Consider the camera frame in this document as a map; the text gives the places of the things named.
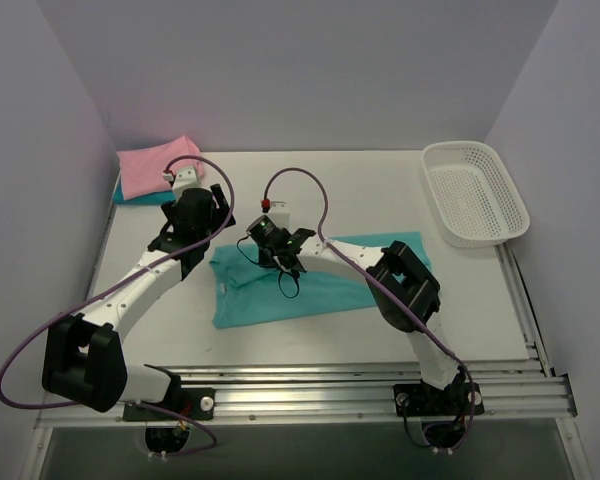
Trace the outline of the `mint green t-shirt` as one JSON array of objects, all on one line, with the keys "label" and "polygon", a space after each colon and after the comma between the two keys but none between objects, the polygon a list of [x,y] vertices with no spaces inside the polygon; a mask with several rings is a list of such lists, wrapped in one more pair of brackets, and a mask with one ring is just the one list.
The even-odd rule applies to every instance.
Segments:
[{"label": "mint green t-shirt", "polygon": [[[252,326],[375,306],[372,293],[360,282],[358,274],[348,279],[309,272],[295,285],[288,277],[280,280],[277,270],[255,265],[257,253],[253,244],[215,249],[210,260],[216,280],[215,328]],[[226,286],[225,295],[220,292],[221,284]]]}]

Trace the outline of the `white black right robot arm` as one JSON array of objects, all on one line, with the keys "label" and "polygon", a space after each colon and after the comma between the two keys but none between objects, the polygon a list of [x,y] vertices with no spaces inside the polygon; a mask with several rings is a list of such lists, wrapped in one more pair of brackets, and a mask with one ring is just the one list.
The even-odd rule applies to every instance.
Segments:
[{"label": "white black right robot arm", "polygon": [[266,215],[246,229],[259,252],[297,281],[310,272],[326,273],[367,285],[382,318],[407,335],[426,384],[424,400],[435,412],[460,400],[457,384],[471,383],[464,362],[446,345],[441,321],[440,284],[405,243],[384,247],[357,245],[300,228],[291,233]]}]

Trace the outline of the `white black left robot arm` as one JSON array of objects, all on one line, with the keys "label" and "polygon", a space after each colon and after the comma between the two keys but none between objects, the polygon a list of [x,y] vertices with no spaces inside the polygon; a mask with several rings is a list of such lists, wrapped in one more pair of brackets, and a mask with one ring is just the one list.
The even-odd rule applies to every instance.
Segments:
[{"label": "white black left robot arm", "polygon": [[153,304],[203,260],[210,236],[235,220],[218,184],[187,188],[162,211],[166,222],[159,235],[120,288],[49,328],[42,369],[47,392],[98,412],[127,401],[145,402],[159,419],[180,411],[178,376],[127,363],[124,340]]}]

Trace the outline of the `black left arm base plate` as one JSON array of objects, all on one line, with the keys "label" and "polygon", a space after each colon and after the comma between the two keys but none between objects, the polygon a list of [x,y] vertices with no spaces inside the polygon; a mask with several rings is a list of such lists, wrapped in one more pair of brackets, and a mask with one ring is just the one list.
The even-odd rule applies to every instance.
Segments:
[{"label": "black left arm base plate", "polygon": [[122,419],[125,422],[157,422],[175,420],[172,412],[196,421],[207,421],[214,417],[216,390],[208,387],[175,388],[164,400],[153,403],[159,411],[141,407],[137,403],[124,405]]}]

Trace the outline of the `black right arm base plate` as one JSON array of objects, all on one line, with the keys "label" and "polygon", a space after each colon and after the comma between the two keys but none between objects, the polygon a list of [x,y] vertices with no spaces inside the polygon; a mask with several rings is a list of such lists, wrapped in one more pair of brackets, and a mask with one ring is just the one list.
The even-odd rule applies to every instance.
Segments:
[{"label": "black right arm base plate", "polygon": [[469,383],[448,386],[438,390],[424,383],[395,384],[393,386],[396,414],[406,417],[455,417],[468,415],[474,407],[475,415],[485,412],[478,386],[475,386],[475,402],[470,405]]}]

